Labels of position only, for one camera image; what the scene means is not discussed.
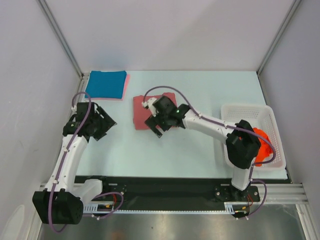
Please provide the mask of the salmon pink t shirt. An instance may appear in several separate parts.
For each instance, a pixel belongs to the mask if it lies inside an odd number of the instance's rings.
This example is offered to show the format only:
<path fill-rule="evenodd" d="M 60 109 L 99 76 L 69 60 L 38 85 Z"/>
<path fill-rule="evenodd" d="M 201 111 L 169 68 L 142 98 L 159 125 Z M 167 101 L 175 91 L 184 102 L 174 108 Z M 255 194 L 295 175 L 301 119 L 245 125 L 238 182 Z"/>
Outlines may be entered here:
<path fill-rule="evenodd" d="M 173 101 L 173 103 L 176 105 L 176 95 L 173 92 L 164 92 L 160 95 L 152 95 L 147 96 L 146 100 L 149 100 L 150 98 L 156 98 L 159 99 L 161 96 L 167 96 L 170 100 Z M 140 130 L 149 130 L 148 126 L 145 124 L 145 120 L 148 119 L 148 117 L 151 115 L 151 112 L 148 109 L 143 108 L 142 102 L 143 102 L 143 95 L 138 95 L 133 97 L 133 124 L 134 128 L 138 131 Z"/>

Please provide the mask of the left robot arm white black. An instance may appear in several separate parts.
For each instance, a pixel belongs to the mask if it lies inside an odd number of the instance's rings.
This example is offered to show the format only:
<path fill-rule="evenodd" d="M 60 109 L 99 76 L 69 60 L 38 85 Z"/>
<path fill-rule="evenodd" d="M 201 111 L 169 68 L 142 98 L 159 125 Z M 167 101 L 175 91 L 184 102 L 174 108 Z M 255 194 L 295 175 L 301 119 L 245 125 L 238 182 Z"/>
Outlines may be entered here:
<path fill-rule="evenodd" d="M 63 127 L 62 146 L 44 189 L 33 194 L 33 205 L 44 224 L 76 225 L 85 205 L 96 197 L 105 200 L 110 187 L 99 179 L 87 179 L 75 188 L 76 173 L 90 139 L 99 141 L 116 122 L 95 102 L 79 102 Z"/>

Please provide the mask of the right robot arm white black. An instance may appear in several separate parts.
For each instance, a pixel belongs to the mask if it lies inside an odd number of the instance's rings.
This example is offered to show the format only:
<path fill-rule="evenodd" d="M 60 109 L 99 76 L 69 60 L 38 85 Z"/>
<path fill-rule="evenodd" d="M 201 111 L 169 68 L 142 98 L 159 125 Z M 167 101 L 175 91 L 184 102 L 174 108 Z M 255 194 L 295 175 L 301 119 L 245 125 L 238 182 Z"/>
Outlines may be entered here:
<path fill-rule="evenodd" d="M 196 112 L 188 104 L 177 106 L 169 97 L 151 97 L 142 107 L 150 112 L 144 123 L 158 138 L 172 127 L 194 130 L 210 136 L 226 146 L 227 157 L 233 165 L 230 194 L 242 201 L 249 194 L 250 173 L 261 143 L 249 122 L 229 123 Z"/>

